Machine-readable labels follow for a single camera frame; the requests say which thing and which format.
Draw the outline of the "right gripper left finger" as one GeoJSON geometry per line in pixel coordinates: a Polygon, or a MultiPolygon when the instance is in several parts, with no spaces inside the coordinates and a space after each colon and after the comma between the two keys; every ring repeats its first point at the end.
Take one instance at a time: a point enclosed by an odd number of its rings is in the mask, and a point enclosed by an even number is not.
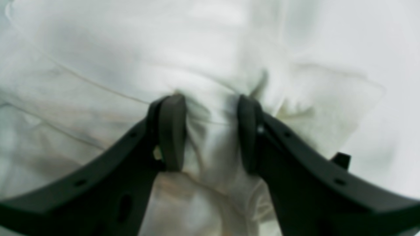
{"type": "Polygon", "coordinates": [[[1,226],[26,236],[136,236],[158,174],[182,170],[185,140],[185,97],[161,98],[97,159],[1,201],[1,226]]]}

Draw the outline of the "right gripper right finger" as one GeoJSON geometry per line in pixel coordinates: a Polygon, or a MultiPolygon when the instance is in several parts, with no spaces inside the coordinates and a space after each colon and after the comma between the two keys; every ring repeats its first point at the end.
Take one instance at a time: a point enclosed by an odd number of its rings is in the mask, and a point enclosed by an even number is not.
{"type": "Polygon", "coordinates": [[[247,96],[240,96],[237,117],[243,167],[267,184],[284,236],[419,233],[419,200],[349,173],[349,155],[325,159],[247,96]]]}

